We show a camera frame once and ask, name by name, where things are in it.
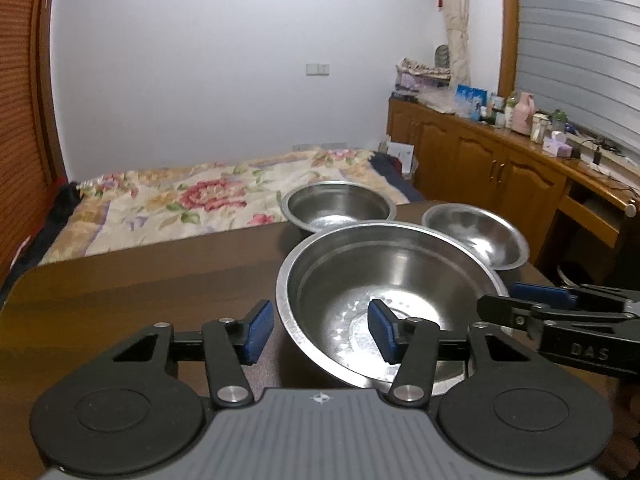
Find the small steel bowl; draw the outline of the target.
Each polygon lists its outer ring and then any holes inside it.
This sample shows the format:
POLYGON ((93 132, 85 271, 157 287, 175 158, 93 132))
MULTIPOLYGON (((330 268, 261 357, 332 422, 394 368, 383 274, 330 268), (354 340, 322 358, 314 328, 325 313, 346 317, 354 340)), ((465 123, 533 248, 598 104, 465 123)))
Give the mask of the small steel bowl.
POLYGON ((467 204, 446 203, 428 208, 422 224, 464 245, 495 271, 511 271, 528 261, 524 235, 509 221, 467 204))

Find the large steel bowl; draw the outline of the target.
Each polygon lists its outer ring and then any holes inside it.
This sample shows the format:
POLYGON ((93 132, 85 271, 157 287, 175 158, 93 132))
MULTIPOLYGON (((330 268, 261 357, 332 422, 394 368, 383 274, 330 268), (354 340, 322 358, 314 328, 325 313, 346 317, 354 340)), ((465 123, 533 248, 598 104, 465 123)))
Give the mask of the large steel bowl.
POLYGON ((370 301, 398 318, 456 332, 477 321, 476 303, 504 296, 499 275, 452 237, 396 221, 365 221, 308 236, 284 259, 276 304, 288 336, 326 374, 388 390, 398 371, 368 327, 370 301))

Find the medium steel bowl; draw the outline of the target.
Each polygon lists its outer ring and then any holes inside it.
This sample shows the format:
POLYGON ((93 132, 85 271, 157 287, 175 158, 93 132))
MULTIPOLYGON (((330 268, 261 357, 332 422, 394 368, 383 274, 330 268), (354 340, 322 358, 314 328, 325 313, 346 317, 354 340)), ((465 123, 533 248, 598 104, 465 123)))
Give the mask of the medium steel bowl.
POLYGON ((314 234, 369 220, 394 220, 395 204, 367 186, 346 181, 309 183, 288 192, 280 203, 284 218, 314 234))

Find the pink tissue box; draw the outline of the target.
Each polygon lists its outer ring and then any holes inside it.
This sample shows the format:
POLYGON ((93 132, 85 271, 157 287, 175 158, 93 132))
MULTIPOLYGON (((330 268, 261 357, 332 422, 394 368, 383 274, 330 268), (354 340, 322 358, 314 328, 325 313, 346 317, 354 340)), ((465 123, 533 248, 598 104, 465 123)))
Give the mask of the pink tissue box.
POLYGON ((564 132, 552 131, 544 137, 542 151, 554 158, 571 158, 573 148, 567 143, 564 132))

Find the floral bed quilt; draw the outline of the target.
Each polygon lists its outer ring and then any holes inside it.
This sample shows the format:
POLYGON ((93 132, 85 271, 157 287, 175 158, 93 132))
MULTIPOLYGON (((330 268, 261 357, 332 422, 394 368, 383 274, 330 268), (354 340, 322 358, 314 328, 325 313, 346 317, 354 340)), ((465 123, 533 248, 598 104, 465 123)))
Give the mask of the floral bed quilt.
POLYGON ((81 202, 45 264, 283 221, 299 186, 350 181, 410 203, 371 166, 367 150, 302 151, 225 164, 130 170, 81 182, 81 202))

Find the dark blue bed sheet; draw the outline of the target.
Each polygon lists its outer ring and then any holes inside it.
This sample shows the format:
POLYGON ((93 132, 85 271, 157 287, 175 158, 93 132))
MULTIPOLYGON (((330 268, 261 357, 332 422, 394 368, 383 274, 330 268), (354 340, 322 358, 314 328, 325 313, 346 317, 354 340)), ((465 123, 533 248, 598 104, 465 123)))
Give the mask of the dark blue bed sheet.
POLYGON ((382 176, 393 188, 405 195, 410 203, 424 201, 422 194, 414 188, 401 174, 401 162, 397 157, 389 154, 374 152, 369 158, 373 169, 382 176))

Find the pink thermos jug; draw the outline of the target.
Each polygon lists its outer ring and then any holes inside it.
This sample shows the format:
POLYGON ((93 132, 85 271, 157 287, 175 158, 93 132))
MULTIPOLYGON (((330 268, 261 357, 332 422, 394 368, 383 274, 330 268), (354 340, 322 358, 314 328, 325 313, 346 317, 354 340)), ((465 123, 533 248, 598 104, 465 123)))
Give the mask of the pink thermos jug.
POLYGON ((530 136, 536 110, 533 96, 528 92, 522 92, 513 109, 511 130, 522 136, 530 136))

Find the white paper bag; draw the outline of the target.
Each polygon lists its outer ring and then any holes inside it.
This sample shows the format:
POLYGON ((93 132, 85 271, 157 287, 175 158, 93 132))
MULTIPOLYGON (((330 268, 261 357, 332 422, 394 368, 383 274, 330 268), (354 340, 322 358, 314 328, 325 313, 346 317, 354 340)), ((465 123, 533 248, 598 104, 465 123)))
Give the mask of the white paper bag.
POLYGON ((401 173, 404 177, 411 174, 413 167, 414 146, 407 143, 390 142, 387 144, 387 154, 397 158, 401 164, 401 173))

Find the dark clothes on bed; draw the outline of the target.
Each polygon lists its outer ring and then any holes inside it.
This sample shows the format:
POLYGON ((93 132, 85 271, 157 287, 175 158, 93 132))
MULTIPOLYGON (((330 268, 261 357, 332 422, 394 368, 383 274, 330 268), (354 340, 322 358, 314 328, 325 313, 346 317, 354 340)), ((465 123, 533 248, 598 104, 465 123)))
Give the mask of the dark clothes on bed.
POLYGON ((35 230, 34 235, 29 235, 21 247, 17 249, 9 274, 1 286, 2 306, 4 306, 18 279, 28 270, 38 266, 80 204, 81 194, 78 185, 78 182, 72 181, 62 184, 58 188, 52 206, 44 217, 43 224, 35 230))

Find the pile of folded fabric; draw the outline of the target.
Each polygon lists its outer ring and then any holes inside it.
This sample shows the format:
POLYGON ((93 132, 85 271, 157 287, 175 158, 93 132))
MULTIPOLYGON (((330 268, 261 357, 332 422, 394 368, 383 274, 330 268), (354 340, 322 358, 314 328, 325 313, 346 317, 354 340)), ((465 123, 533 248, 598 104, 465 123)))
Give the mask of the pile of folded fabric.
POLYGON ((450 79, 448 66, 428 66, 411 58, 403 58, 396 64, 395 91, 416 98, 424 90, 447 88, 450 79))

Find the wooden louvered wardrobe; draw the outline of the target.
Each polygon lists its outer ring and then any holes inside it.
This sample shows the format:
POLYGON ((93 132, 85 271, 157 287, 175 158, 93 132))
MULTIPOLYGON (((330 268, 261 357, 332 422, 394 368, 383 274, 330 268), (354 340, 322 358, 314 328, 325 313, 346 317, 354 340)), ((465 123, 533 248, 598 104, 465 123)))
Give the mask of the wooden louvered wardrobe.
POLYGON ((52 0, 1 0, 1 276, 67 181, 52 96, 52 0))

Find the window roller blind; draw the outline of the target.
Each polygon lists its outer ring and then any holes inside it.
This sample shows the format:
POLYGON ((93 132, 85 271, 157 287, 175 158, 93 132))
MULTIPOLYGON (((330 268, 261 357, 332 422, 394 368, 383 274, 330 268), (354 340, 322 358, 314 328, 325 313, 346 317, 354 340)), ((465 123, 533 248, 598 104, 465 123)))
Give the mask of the window roller blind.
POLYGON ((639 0, 518 0, 515 87, 639 149, 639 0))

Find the cream curtain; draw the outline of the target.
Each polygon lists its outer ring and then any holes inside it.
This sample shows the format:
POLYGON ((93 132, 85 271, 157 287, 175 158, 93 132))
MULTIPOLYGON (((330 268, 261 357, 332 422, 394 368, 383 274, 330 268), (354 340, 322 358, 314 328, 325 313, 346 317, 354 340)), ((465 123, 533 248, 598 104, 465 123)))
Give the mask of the cream curtain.
POLYGON ((469 0, 442 0, 449 47, 450 87, 471 82, 469 56, 469 0))

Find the wall outlet strip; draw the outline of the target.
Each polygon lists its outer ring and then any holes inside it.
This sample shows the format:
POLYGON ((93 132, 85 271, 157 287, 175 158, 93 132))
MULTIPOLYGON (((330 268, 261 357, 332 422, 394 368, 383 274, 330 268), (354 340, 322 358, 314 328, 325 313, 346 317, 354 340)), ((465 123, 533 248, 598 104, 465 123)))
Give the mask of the wall outlet strip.
POLYGON ((328 143, 301 143, 294 144, 292 146, 293 152, 302 152, 302 151, 341 151, 347 150, 348 143, 346 142, 328 142, 328 143))

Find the white wall switch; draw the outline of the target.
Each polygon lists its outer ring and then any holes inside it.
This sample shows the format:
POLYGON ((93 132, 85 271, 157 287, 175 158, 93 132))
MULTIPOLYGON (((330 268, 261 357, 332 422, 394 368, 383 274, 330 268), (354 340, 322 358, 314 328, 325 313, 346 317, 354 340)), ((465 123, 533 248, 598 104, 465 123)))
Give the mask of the white wall switch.
POLYGON ((306 65, 307 76, 329 76, 329 64, 309 63, 306 65))

